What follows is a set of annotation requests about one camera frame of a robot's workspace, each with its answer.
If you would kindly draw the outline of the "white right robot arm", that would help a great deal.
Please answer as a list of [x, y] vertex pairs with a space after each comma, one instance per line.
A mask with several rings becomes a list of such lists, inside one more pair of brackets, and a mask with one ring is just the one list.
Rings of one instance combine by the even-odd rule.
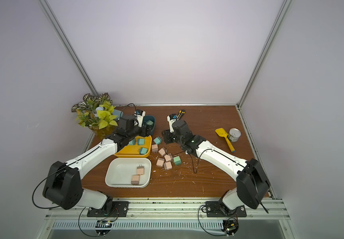
[[258, 160], [245, 160], [219, 149], [204, 137], [194, 135], [184, 120], [169, 119], [168, 123], [170, 129], [162, 132], [166, 143], [179, 144], [183, 152], [213, 164], [236, 181], [236, 188], [218, 201], [223, 215], [230, 215], [241, 206], [251, 209], [263, 206], [270, 182]]

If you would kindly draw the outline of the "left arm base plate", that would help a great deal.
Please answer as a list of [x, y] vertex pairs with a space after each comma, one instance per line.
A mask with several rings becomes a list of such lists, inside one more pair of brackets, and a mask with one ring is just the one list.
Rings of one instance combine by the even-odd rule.
[[87, 217], [106, 218], [127, 216], [129, 201], [109, 201], [102, 209], [89, 208]]

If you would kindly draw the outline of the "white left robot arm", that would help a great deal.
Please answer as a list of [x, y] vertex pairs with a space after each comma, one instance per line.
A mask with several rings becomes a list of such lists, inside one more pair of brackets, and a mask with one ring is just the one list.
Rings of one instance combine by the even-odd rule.
[[112, 212], [112, 198], [108, 195], [84, 189], [81, 180], [106, 158], [126, 147], [137, 136], [147, 137], [151, 127], [143, 124], [145, 112], [124, 115], [117, 121], [118, 126], [99, 144], [82, 155], [67, 162], [55, 162], [49, 169], [42, 195], [64, 210], [75, 206]]

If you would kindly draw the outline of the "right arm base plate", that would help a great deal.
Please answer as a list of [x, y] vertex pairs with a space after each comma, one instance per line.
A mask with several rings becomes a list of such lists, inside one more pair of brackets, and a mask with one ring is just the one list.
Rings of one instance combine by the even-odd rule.
[[245, 206], [239, 206], [236, 209], [229, 210], [224, 205], [215, 201], [206, 201], [205, 205], [200, 209], [207, 217], [240, 217], [247, 216]]

